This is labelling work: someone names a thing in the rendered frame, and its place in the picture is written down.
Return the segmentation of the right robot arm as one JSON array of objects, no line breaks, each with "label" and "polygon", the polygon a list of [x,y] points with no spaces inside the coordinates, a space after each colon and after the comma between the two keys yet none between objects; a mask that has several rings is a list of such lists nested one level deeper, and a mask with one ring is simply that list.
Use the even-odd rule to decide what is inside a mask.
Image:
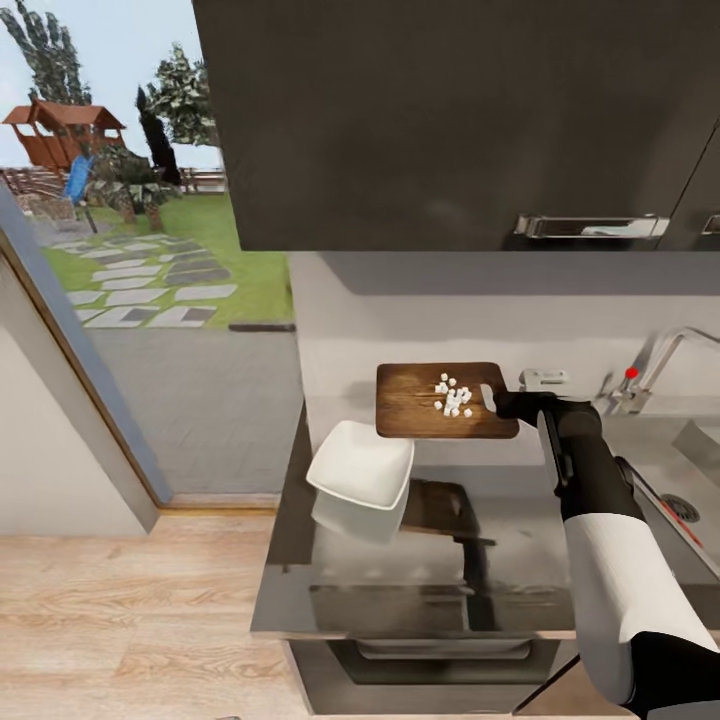
[{"label": "right robot arm", "polygon": [[578,656],[594,688],[639,720],[720,720],[720,649],[679,587],[585,398],[542,392],[562,369],[525,369],[496,416],[537,427],[569,556]]}]

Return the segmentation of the bowl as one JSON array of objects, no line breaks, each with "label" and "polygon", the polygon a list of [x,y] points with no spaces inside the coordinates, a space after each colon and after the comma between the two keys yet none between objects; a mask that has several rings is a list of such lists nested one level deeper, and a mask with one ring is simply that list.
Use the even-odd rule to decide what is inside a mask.
[{"label": "bowl", "polygon": [[362,508],[392,510],[414,464],[416,440],[379,437],[376,427],[340,422],[320,444],[306,480]]}]

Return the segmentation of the cutting board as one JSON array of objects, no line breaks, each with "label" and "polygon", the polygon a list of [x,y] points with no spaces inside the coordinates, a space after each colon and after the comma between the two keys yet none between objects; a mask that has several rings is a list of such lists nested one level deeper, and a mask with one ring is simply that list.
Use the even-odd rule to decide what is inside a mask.
[{"label": "cutting board", "polygon": [[[442,381],[442,374],[448,376]],[[454,382],[453,384],[451,382]],[[383,363],[376,370],[375,427],[379,437],[429,439],[512,439],[519,419],[501,419],[485,407],[481,385],[495,397],[507,392],[496,363]],[[437,393],[436,386],[450,392]],[[447,412],[447,399],[465,389],[468,398]],[[437,406],[439,405],[439,406]],[[469,414],[467,414],[467,412]]]}]

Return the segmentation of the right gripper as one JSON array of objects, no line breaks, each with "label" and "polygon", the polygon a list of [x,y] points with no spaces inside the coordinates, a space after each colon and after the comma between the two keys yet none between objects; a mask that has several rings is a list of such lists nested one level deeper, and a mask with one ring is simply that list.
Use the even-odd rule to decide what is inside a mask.
[{"label": "right gripper", "polygon": [[553,392],[498,392],[494,397],[496,416],[501,419],[522,419],[529,423],[526,416],[527,405],[539,397],[554,397]]}]

